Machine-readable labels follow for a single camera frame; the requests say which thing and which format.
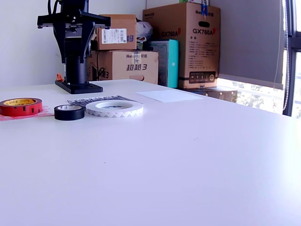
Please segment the teal box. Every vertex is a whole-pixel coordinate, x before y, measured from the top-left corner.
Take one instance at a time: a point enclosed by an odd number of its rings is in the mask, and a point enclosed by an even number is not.
[[[159,53],[158,85],[169,88],[178,87],[179,41],[158,40],[145,43],[145,50]]]

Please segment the white wall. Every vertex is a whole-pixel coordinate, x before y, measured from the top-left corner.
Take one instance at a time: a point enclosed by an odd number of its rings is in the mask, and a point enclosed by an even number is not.
[[[47,2],[5,1],[0,13],[0,88],[53,84],[56,74],[63,74],[53,29],[37,28],[38,16],[48,14]],[[136,14],[141,19],[145,0],[90,0],[89,5],[90,13]]]
[[[179,0],[147,0],[147,8],[160,7],[179,3]]]

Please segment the white double-sided tape roll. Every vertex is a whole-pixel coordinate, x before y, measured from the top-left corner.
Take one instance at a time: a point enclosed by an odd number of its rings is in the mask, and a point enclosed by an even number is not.
[[[122,118],[140,115],[143,105],[127,100],[97,101],[87,104],[86,112],[98,117]]]

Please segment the barcode label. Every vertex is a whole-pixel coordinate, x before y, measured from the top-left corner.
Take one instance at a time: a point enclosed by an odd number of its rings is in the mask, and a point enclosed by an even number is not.
[[[127,30],[102,29],[102,44],[122,44],[127,42]]]

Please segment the window frame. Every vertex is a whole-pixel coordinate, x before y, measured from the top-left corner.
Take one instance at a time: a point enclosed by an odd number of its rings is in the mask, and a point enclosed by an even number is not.
[[[297,16],[295,0],[286,1],[286,14],[287,14],[287,32],[288,32],[288,47],[287,53],[289,57],[289,89],[285,89],[285,98],[288,95],[287,106],[283,111],[283,115],[292,116],[294,105],[294,90],[296,80],[296,54],[301,52],[301,32],[297,31]]]

